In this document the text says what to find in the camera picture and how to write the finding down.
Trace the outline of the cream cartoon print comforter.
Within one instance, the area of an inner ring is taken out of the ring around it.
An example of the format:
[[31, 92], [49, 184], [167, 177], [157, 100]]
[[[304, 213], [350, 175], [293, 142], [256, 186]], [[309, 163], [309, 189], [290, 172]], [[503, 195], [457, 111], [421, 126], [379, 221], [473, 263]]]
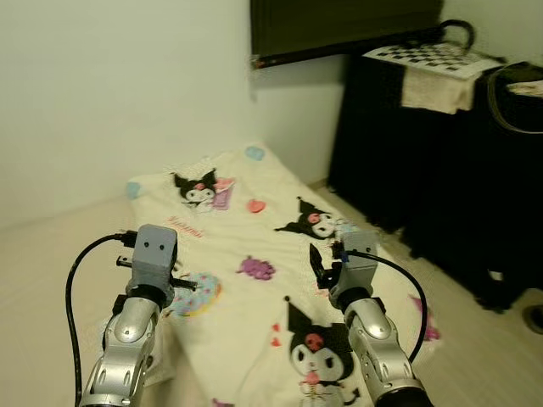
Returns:
[[265, 146], [128, 180], [139, 225], [178, 235], [180, 288], [164, 313], [207, 404], [372, 407], [343, 314], [317, 287], [311, 244], [355, 225]]

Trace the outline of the bed mattress with beige sheet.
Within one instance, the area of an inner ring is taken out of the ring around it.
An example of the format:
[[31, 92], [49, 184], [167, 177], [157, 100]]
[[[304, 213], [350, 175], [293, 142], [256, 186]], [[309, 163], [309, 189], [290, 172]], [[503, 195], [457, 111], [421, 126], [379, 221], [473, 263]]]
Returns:
[[[0, 407], [76, 407], [76, 378], [92, 374], [104, 319], [131, 281], [112, 240], [143, 226], [128, 180], [243, 147], [0, 147]], [[194, 368], [186, 390], [156, 390], [180, 407], [213, 406]]]

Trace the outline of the black fabric covered furniture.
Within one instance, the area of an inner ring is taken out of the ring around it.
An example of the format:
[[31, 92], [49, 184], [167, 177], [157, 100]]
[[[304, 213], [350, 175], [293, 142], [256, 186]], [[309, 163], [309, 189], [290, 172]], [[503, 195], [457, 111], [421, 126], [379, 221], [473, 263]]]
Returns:
[[369, 224], [461, 283], [485, 309], [543, 286], [543, 141], [493, 119], [488, 82], [445, 114], [400, 105], [405, 69], [348, 59], [328, 175]]

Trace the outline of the beige folded cloth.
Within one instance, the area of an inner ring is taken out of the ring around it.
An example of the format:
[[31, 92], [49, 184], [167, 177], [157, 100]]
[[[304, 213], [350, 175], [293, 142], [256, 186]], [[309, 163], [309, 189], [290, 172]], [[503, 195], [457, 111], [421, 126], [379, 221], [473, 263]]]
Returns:
[[429, 111], [456, 114], [473, 108], [476, 80], [481, 74], [466, 79], [435, 74], [432, 71], [407, 67], [403, 79], [403, 108], [429, 109]]

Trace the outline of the black white checkerboard sheet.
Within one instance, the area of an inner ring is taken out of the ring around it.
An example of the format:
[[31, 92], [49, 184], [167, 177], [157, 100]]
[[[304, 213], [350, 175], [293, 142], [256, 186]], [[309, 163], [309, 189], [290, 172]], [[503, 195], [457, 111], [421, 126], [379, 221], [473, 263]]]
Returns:
[[417, 46], [391, 44], [370, 50], [364, 57], [455, 79], [470, 79], [503, 65], [497, 59], [448, 42]]

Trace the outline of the dark wall panel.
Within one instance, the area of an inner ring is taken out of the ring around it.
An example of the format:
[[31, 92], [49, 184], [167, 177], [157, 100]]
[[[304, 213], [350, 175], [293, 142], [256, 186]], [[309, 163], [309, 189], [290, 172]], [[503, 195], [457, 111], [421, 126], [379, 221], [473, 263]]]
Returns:
[[445, 0], [249, 0], [252, 69], [426, 36]]

